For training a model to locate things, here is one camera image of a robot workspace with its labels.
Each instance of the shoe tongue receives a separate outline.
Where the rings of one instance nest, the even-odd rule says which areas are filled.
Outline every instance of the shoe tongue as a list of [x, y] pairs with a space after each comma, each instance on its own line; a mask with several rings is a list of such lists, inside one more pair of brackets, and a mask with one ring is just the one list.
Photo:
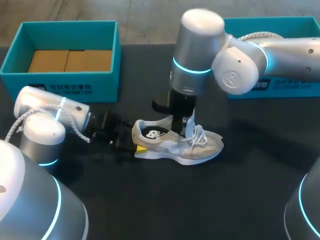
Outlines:
[[194, 125], [195, 125], [195, 110], [193, 110], [192, 116], [188, 119], [186, 122], [186, 127], [185, 127], [185, 138], [192, 138], [194, 135]]

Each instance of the shoelace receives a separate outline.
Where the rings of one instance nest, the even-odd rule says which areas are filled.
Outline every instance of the shoelace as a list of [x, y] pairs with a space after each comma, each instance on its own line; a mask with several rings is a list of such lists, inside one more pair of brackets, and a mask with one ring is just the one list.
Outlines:
[[191, 141], [191, 148], [194, 146], [204, 146], [207, 144], [208, 139], [206, 137], [205, 130], [202, 128], [201, 125], [194, 125], [193, 126], [193, 136], [183, 139], [182, 141]]

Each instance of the glowing blue light ring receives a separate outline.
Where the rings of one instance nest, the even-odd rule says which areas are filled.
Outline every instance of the glowing blue light ring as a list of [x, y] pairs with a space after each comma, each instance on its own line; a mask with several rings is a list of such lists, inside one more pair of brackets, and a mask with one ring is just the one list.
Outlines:
[[57, 161], [58, 161], [58, 159], [53, 162], [50, 162], [50, 163], [40, 163], [39, 166], [41, 166], [41, 167], [50, 166], [52, 164], [55, 164]]
[[266, 60], [266, 68], [265, 68], [265, 71], [264, 71], [264, 73], [266, 73], [267, 72], [267, 70], [268, 70], [268, 67], [269, 67], [269, 59], [268, 59], [268, 56], [267, 56], [267, 53], [266, 53], [266, 51], [260, 46], [260, 45], [258, 45], [258, 44], [256, 44], [256, 43], [254, 43], [254, 42], [248, 42], [249, 44], [252, 44], [252, 45], [254, 45], [254, 46], [256, 46], [258, 49], [260, 49], [261, 50], [261, 52], [264, 54], [264, 56], [265, 56], [265, 60]]
[[310, 226], [310, 228], [313, 230], [313, 232], [320, 238], [320, 233], [314, 228], [314, 226], [312, 226], [311, 222], [309, 221], [306, 213], [305, 213], [305, 210], [304, 210], [304, 207], [302, 206], [302, 201], [301, 201], [301, 189], [302, 189], [302, 184], [306, 178], [307, 174], [304, 176], [304, 178], [302, 179], [301, 181], [301, 184], [300, 184], [300, 188], [299, 188], [299, 203], [300, 203], [300, 208], [301, 208], [301, 212], [304, 216], [304, 219], [306, 220], [306, 222], [308, 223], [308, 225]]
[[173, 57], [173, 62], [174, 62], [174, 64], [175, 64], [178, 68], [180, 68], [181, 70], [183, 70], [183, 71], [185, 71], [185, 72], [187, 72], [187, 73], [191, 73], [191, 74], [206, 74], [206, 73], [208, 73], [208, 72], [211, 71], [211, 69], [204, 70], [204, 71], [193, 71], [193, 70], [189, 70], [189, 69], [187, 69], [187, 68], [179, 65], [179, 63], [177, 63], [177, 61], [175, 60], [175, 57]]
[[[60, 102], [59, 107], [62, 107], [62, 106], [64, 105], [65, 101], [66, 101], [66, 98], [63, 97], [62, 100], [61, 100], [61, 102]], [[59, 109], [58, 109], [58, 112], [56, 113], [56, 116], [55, 116], [54, 120], [56, 120], [56, 121], [58, 120], [58, 118], [59, 118], [59, 116], [60, 116], [60, 113], [61, 113], [61, 109], [59, 108]]]
[[60, 186], [58, 181], [53, 177], [55, 183], [56, 183], [56, 187], [58, 188], [58, 204], [56, 206], [56, 211], [52, 220], [52, 223], [50, 225], [50, 227], [48, 228], [48, 230], [46, 231], [45, 235], [43, 236], [43, 238], [41, 240], [47, 240], [47, 238], [49, 237], [50, 233], [52, 232], [52, 230], [54, 229], [54, 226], [57, 222], [58, 216], [59, 216], [59, 212], [60, 212], [60, 208], [61, 208], [61, 190], [60, 190]]

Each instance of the white sneaker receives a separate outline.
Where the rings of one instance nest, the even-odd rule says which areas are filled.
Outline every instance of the white sneaker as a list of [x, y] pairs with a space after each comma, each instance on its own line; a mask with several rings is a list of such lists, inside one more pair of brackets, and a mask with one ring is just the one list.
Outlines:
[[222, 137], [195, 125], [195, 112], [187, 121], [185, 137], [171, 131], [173, 116], [159, 121], [138, 120], [132, 128], [137, 144], [136, 158], [173, 159], [182, 165], [196, 165], [216, 157], [224, 148]]

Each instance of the yellow tag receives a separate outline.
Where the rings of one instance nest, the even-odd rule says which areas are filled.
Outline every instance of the yellow tag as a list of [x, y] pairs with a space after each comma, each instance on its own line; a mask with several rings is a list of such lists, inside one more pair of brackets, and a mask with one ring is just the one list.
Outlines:
[[147, 149], [145, 147], [139, 146], [139, 145], [136, 146], [136, 151], [135, 151], [136, 154], [142, 154], [146, 151], [147, 151]]

